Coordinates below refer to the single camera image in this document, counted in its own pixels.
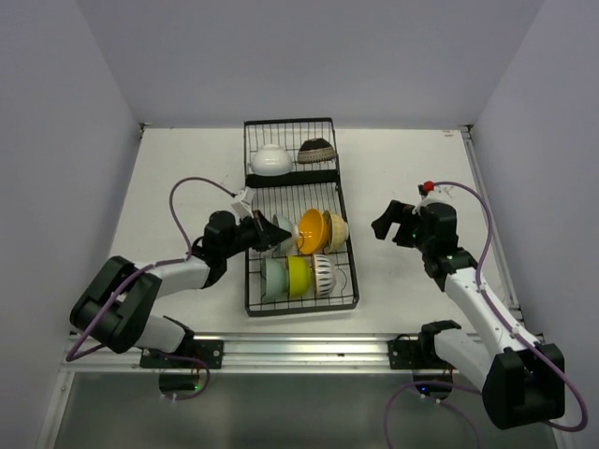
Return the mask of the orange yellow bowl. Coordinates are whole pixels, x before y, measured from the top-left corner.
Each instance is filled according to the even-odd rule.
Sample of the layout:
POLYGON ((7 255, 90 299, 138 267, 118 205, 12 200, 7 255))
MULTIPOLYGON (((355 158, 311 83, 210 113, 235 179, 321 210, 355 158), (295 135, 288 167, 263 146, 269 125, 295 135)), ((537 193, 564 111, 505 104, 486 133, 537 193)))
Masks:
POLYGON ((306 210, 299 220, 298 230, 297 247, 300 253, 312 254, 323 248, 326 238, 325 219, 320 210, 306 210))

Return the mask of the pale green celadon bowl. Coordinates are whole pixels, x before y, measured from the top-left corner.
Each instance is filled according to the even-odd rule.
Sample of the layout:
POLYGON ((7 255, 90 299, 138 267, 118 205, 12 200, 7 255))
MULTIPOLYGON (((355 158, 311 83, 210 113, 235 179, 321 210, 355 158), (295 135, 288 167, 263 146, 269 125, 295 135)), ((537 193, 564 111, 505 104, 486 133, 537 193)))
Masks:
POLYGON ((296 244, 298 229, 288 218, 281 214, 274 214, 272 216, 272 222, 291 235, 290 238, 281 242, 275 249, 275 252, 279 255, 287 254, 296 244))

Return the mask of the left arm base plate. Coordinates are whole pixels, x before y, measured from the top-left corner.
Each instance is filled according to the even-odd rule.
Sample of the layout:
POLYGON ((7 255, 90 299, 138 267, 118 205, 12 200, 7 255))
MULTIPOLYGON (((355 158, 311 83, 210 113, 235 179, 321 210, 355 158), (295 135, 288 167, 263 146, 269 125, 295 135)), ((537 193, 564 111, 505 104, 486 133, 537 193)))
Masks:
POLYGON ((184 340, 174 353, 164 353, 155 349, 142 352, 139 365, 143 369, 192 369, 203 362, 209 369, 220 369, 224 355, 222 340, 184 340))

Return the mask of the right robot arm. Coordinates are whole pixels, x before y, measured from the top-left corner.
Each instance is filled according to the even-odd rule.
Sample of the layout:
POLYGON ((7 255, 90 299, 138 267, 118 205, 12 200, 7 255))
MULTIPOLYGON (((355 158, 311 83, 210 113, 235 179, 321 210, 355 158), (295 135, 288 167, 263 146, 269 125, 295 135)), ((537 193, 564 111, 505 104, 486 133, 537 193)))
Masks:
POLYGON ((398 225, 393 242, 421 252, 427 275, 482 341, 476 344, 455 323, 429 323, 421 328, 418 359, 432 368, 446 361, 463 374, 480 391, 489 419, 499 429, 562 417, 561 350, 541 343, 492 292, 478 273, 478 262, 459 245, 457 224, 456 210, 446 203, 413 206, 397 200, 372 223, 377 239, 385 239, 390 227, 398 225))

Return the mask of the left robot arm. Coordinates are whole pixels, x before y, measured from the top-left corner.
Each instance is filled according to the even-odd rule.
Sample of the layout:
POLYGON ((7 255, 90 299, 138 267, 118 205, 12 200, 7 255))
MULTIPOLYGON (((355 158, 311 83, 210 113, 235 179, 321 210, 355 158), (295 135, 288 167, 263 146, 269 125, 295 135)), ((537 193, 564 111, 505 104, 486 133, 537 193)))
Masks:
POLYGON ((91 337, 116 354, 133 347, 157 350, 173 367, 184 367, 195 354, 191 330, 152 314, 155 301, 208 288, 226 273, 228 258, 249 249, 266 252, 291 237, 258 210, 240 220, 217 211, 182 259, 146 265, 121 256, 107 260, 71 310, 70 324, 82 340, 91 337))

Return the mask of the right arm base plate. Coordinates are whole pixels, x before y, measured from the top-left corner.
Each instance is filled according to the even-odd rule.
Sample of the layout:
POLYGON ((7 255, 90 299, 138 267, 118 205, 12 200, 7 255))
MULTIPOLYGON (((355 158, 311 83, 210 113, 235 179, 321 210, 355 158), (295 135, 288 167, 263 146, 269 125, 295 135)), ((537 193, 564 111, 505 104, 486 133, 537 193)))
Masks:
POLYGON ((399 334, 387 341, 387 360, 394 370, 447 369, 448 364, 438 357, 425 355, 418 339, 399 334))

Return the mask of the white bowl yellow sun dots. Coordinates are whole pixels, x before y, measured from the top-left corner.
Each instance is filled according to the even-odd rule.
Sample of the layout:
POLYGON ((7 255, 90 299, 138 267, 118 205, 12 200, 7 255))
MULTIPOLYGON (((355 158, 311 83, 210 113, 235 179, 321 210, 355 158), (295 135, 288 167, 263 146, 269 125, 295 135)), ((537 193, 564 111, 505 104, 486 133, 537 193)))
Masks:
POLYGON ((349 238, 349 225, 341 215, 330 210, 323 213, 325 219, 325 244, 323 253, 329 254, 339 250, 349 238))

